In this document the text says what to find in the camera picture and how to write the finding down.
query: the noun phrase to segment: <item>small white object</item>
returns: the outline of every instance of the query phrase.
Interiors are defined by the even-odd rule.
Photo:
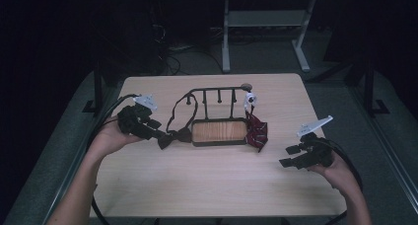
[[[253,93],[246,93],[245,99],[244,99],[244,108],[248,111],[248,107],[253,105],[255,106],[257,103],[257,96]]]
[[[321,126],[327,124],[328,122],[332,120],[333,120],[332,116],[329,115],[328,118],[320,119],[320,120],[317,120],[308,124],[303,124],[297,134],[299,137],[302,137],[305,134],[314,132],[316,129],[320,128]]]
[[[152,111],[155,111],[157,109],[157,104],[154,101],[152,95],[146,95],[146,96],[140,95],[139,97],[133,98],[133,101]]]

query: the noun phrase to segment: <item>dark red fabric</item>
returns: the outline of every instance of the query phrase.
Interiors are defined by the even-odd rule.
[[[259,120],[252,112],[245,111],[246,115],[246,130],[245,141],[247,144],[258,148],[258,152],[267,143],[267,122]]]

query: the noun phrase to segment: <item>black wire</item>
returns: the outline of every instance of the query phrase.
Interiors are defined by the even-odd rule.
[[[208,55],[209,57],[211,57],[215,62],[216,62],[216,65],[218,66],[218,68],[221,70],[221,73],[223,73],[223,70],[222,70],[222,65],[219,63],[219,61],[218,61],[218,59],[216,59],[216,57],[215,56],[213,56],[211,53],[208,53],[207,51],[204,51],[204,50],[191,50],[193,47],[191,47],[191,48],[188,48],[188,49],[185,49],[185,50],[179,50],[179,51],[175,51],[173,54],[182,54],[182,53],[203,53],[203,54],[206,54],[206,55]],[[171,56],[171,55],[169,55],[169,57],[170,58],[172,58],[172,59],[174,59],[178,64],[180,64],[180,61],[178,60],[178,59],[176,59],[176,58],[174,58],[173,56]],[[181,72],[181,73],[183,73],[183,74],[186,74],[186,75],[189,75],[188,73],[185,73],[185,72],[183,72],[183,71],[181,71],[181,70],[179,70],[179,68],[178,68],[178,71],[177,72]]]
[[[90,139],[88,141],[87,147],[86,147],[86,153],[90,148],[90,145],[92,144],[93,140],[95,139],[96,135],[99,133],[99,131],[101,130],[101,128],[103,127],[103,125],[110,123],[112,121],[116,121],[116,119],[114,120],[110,120],[110,121],[106,121],[111,113],[126,99],[128,98],[135,98],[138,97],[137,95],[126,95],[124,97],[119,98],[112,106],[110,106],[110,108],[104,113],[104,115],[102,116],[101,119],[98,120],[98,123],[96,124],[96,126],[93,129],[92,134],[90,135]],[[93,210],[95,211],[96,215],[98,216],[98,218],[102,221],[102,223],[104,225],[109,225],[109,223],[105,220],[105,217],[102,215],[101,211],[99,210],[98,205],[96,204],[96,200],[95,197],[93,196],[92,198],[92,207]]]
[[[362,178],[360,177],[360,174],[357,171],[356,167],[354,167],[354,164],[348,158],[347,154],[345,154],[343,152],[343,150],[341,149],[341,146],[339,144],[337,144],[337,143],[335,143],[334,141],[331,141],[331,140],[328,140],[328,141],[330,143],[334,144],[334,145],[331,145],[331,144],[326,144],[326,145],[328,147],[330,147],[336,154],[338,154],[338,156],[340,156],[342,158],[342,160],[344,160],[344,162],[347,164],[349,170],[353,174],[354,178],[356,179],[357,184],[359,185],[360,191],[363,191],[363,181],[362,181]],[[327,223],[325,223],[325,225],[336,224],[337,222],[339,222],[341,219],[343,219],[346,216],[347,216],[347,210],[345,210],[344,212],[342,212],[338,216],[329,220]]]
[[[171,55],[168,55],[167,56],[167,58],[171,58],[171,59],[173,59],[176,63],[177,63],[177,69],[175,70],[175,72],[173,72],[173,67],[171,66],[171,65],[169,65],[169,63],[168,62],[166,62],[166,65],[167,65],[167,67],[168,67],[168,71],[170,70],[171,72],[172,72],[172,75],[176,75],[179,71],[180,71],[180,68],[181,68],[181,63],[180,63],[180,61],[177,59],[177,58],[175,58],[175,57],[173,57],[173,56],[171,56]]]

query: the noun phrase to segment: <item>black metal frame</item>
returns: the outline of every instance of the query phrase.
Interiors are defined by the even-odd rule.
[[[202,104],[205,108],[205,118],[204,119],[195,119],[191,123],[191,131],[193,131],[193,125],[196,123],[202,122],[229,122],[229,121],[242,121],[246,122],[246,119],[243,117],[234,117],[234,103],[237,102],[236,90],[244,90],[247,92],[251,92],[251,86],[249,84],[242,84],[240,87],[219,87],[219,88],[199,88],[199,89],[192,89],[188,93],[192,94],[194,92],[202,92],[203,101]],[[207,106],[207,99],[206,99],[206,92],[208,91],[217,91],[218,92],[218,104],[222,103],[222,95],[221,91],[230,90],[231,91],[231,112],[229,118],[213,118],[210,119],[208,117],[208,106]],[[188,105],[191,104],[190,97],[187,97]],[[245,139],[242,140],[224,140],[224,141],[208,141],[208,142],[194,142],[193,139],[191,140],[193,146],[226,146],[226,145],[239,145],[239,144],[246,144]]]
[[[86,105],[83,108],[83,113],[94,113],[95,116],[101,111],[103,106],[103,88],[102,88],[102,75],[100,73],[99,64],[97,64],[95,70],[93,71],[95,78],[95,99],[89,100],[86,102]]]

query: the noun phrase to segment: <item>table top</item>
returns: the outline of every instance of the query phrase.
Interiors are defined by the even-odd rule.
[[[152,138],[107,156],[100,168],[95,198],[104,216],[229,217],[336,215],[345,201],[320,175],[283,168],[285,148],[299,143],[303,123],[317,120],[300,76],[296,74],[204,75],[128,78],[120,96],[152,94],[158,109],[152,119],[166,125],[177,100],[195,88],[252,85],[254,114],[268,122],[268,142],[260,153],[250,145],[195,147],[174,141],[161,150]],[[207,94],[210,118],[228,117],[230,94]],[[244,117],[245,92],[237,91],[234,117]],[[196,118],[204,118],[196,94]],[[115,110],[133,102],[126,100]],[[193,105],[181,102],[171,129],[185,126]],[[315,132],[323,136],[319,129]]]

